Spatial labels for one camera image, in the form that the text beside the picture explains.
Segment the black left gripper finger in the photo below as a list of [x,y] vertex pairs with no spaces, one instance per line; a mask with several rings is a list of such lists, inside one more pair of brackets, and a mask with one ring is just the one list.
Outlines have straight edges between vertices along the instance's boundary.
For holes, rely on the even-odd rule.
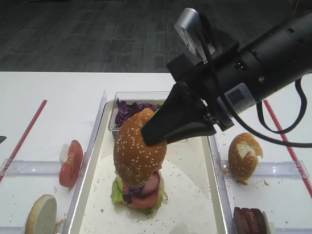
[[0,144],[6,140],[6,136],[0,136]]

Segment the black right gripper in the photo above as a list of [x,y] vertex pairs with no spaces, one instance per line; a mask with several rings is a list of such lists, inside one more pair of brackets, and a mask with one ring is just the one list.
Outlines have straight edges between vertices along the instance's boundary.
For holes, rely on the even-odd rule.
[[161,108],[141,130],[147,145],[212,136],[216,133],[216,125],[221,130],[233,127],[230,114],[218,102],[220,93],[212,68],[220,61],[235,56],[237,49],[238,43],[235,42],[219,55],[197,65],[193,65],[185,54],[168,63],[168,70],[176,84]]

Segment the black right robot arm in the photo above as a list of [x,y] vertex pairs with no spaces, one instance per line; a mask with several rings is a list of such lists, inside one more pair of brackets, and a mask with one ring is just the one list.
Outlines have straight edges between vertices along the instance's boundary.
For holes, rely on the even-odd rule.
[[180,55],[167,68],[175,80],[162,107],[142,128],[146,144],[212,136],[231,128],[238,115],[312,71],[312,13],[296,13],[243,48],[222,42],[219,30],[192,8],[175,29],[193,65]]

